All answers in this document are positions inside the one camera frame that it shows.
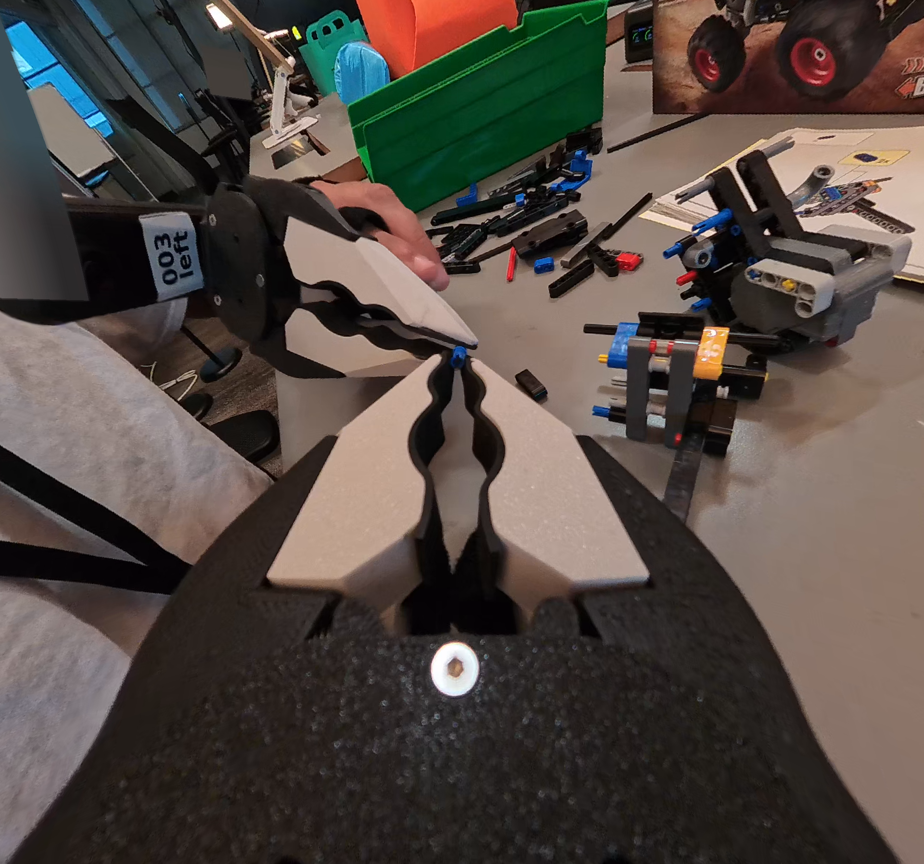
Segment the heap of black lego beams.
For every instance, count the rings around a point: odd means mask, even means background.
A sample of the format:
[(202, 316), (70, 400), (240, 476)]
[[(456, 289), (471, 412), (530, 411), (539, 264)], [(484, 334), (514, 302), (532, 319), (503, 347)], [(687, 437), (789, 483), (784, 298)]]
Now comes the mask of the heap of black lego beams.
[(440, 238), (437, 250), (447, 273), (476, 273), (483, 261), (509, 253), (524, 231), (577, 210), (593, 158), (602, 149), (600, 126), (572, 132), (550, 154), (524, 166), (485, 197), (474, 184), (453, 207), (437, 212), (427, 234)]

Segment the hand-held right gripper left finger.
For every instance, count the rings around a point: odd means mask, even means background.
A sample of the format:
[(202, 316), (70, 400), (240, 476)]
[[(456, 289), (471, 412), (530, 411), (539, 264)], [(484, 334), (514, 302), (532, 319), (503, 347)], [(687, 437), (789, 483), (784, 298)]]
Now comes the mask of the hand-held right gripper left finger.
[(435, 355), (344, 427), (277, 554), (276, 588), (335, 592), (447, 632), (451, 568), (430, 464), (456, 372)]

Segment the grey black lego chassis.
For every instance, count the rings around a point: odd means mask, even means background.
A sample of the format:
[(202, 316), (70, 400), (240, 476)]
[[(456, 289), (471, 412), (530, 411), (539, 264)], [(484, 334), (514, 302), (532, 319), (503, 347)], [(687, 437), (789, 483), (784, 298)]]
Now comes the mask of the grey black lego chassis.
[(873, 200), (891, 178), (792, 156), (809, 149), (787, 131), (655, 204), (687, 230), (664, 258), (682, 265), (690, 310), (780, 336), (784, 350), (852, 339), (906, 268), (915, 232)]

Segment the green plastic bin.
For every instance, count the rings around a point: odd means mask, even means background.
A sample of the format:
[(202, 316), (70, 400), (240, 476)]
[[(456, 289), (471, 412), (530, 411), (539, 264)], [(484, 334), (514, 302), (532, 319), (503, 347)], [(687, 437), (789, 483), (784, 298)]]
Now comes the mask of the green plastic bin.
[(608, 7), (530, 11), (349, 105), (370, 179), (420, 211), (601, 120)]

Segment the lego instruction booklet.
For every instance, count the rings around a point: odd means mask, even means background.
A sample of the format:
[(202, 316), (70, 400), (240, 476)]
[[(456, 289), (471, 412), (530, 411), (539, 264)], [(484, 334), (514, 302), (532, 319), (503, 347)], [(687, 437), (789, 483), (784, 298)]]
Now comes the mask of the lego instruction booklet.
[[(810, 142), (808, 153), (794, 152), (792, 153), (793, 157), (815, 157), (816, 154), (821, 154), (821, 158), (832, 158), (838, 167), (845, 167), (849, 171), (855, 169), (862, 171), (863, 177), (891, 178), (889, 182), (884, 184), (882, 191), (874, 195), (873, 200), (882, 212), (897, 217), (915, 229), (907, 266), (893, 281), (922, 281), (922, 127), (879, 130), (786, 130), (771, 139), (761, 140), (752, 146), (746, 147), (721, 165), (751, 150), (761, 142), (775, 140), (779, 135), (787, 131), (796, 131), (796, 138), (799, 142), (804, 140)], [(689, 183), (700, 179), (707, 172), (699, 175)], [(670, 192), (656, 198), (651, 210), (644, 213), (643, 217), (678, 229), (677, 240), (679, 240), (687, 234), (687, 230), (670, 218), (664, 217), (655, 211), (656, 202)], [(680, 262), (676, 258), (665, 260), (678, 265), (677, 279), (681, 277), (684, 269)], [(677, 285), (677, 279), (676, 286), (683, 292), (684, 288)]]

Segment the black digital timer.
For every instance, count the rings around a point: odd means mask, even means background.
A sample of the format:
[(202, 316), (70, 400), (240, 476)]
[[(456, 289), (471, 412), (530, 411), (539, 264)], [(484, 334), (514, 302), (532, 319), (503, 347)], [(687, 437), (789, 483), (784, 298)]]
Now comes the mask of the black digital timer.
[(653, 59), (653, 0), (633, 2), (624, 13), (625, 61), (628, 64)]

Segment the person's grey shirt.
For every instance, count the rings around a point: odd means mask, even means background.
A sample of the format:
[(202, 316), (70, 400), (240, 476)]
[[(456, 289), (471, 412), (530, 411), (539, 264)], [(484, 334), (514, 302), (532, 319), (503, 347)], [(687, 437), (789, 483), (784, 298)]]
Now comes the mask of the person's grey shirt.
[[(140, 367), (179, 332), (178, 300), (74, 324), (2, 316), (1, 441), (188, 563), (271, 484)], [(2, 579), (1, 856), (40, 822), (95, 740), (166, 602)]]

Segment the black lego block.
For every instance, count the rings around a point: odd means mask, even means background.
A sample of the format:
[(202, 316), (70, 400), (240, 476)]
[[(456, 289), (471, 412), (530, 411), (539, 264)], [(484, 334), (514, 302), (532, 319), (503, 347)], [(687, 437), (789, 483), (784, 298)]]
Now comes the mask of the black lego block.
[(555, 250), (573, 247), (588, 234), (583, 213), (571, 210), (531, 227), (512, 242), (522, 259), (547, 257)]

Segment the lego set box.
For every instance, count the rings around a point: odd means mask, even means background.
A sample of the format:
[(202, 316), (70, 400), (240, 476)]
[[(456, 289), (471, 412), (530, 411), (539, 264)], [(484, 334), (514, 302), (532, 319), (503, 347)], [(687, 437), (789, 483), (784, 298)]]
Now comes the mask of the lego set box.
[(653, 0), (653, 112), (913, 114), (923, 0)]

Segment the black beam with red connector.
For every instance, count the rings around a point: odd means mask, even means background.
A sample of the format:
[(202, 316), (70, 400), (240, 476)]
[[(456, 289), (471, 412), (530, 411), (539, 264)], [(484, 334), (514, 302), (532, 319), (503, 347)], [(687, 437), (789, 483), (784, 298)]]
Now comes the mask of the black beam with red connector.
[(595, 267), (608, 278), (616, 278), (623, 273), (632, 273), (642, 266), (644, 256), (636, 252), (610, 250), (596, 243), (587, 248), (588, 258)]

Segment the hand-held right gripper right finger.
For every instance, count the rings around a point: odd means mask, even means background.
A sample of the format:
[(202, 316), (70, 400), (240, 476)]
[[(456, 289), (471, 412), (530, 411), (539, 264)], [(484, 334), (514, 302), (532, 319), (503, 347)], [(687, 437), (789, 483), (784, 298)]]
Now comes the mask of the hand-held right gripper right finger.
[(478, 523), (454, 571), (454, 623), (516, 632), (550, 599), (645, 585), (650, 572), (572, 431), (483, 362), (461, 371), (483, 467)]

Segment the person's left hand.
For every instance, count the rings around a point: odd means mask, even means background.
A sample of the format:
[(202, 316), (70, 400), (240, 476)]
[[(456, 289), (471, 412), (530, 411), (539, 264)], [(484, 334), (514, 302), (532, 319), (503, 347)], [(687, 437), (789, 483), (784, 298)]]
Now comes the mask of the person's left hand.
[(366, 222), (355, 226), (355, 229), (387, 247), (435, 292), (448, 288), (450, 278), (432, 241), (416, 215), (388, 186), (366, 179), (342, 183), (318, 179), (310, 182), (309, 187), (323, 193), (341, 216), (347, 216), (346, 211), (351, 208), (376, 215), (383, 222), (383, 227)]

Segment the green paper bag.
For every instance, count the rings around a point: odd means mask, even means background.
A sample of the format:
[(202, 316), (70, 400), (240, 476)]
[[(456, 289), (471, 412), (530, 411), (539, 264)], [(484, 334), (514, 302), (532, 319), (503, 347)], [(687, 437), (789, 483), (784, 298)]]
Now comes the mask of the green paper bag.
[(343, 45), (353, 41), (368, 41), (364, 26), (360, 20), (352, 21), (341, 11), (331, 12), (306, 28), (304, 42), (298, 51), (320, 97), (336, 90), (337, 54)]

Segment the black lego beam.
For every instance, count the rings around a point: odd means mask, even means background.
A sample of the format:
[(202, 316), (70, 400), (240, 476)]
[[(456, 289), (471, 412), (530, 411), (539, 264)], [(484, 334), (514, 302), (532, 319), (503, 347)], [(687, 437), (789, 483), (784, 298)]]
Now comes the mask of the black lego beam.
[(556, 300), (571, 292), (578, 285), (592, 277), (595, 270), (595, 262), (586, 257), (579, 264), (566, 270), (560, 277), (549, 283), (548, 293), (550, 298)]

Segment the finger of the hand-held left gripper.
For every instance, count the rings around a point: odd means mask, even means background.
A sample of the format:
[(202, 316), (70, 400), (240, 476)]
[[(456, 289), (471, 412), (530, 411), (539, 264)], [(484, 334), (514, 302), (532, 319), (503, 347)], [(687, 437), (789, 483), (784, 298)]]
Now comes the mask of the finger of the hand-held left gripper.
[(443, 351), (443, 339), (406, 322), (389, 292), (360, 296), (343, 284), (300, 284), (283, 326), (289, 354), (344, 377), (412, 373)]
[(417, 335), (468, 350), (479, 340), (456, 311), (378, 241), (354, 241), (296, 218), (287, 221), (284, 251), (304, 288), (341, 293)]

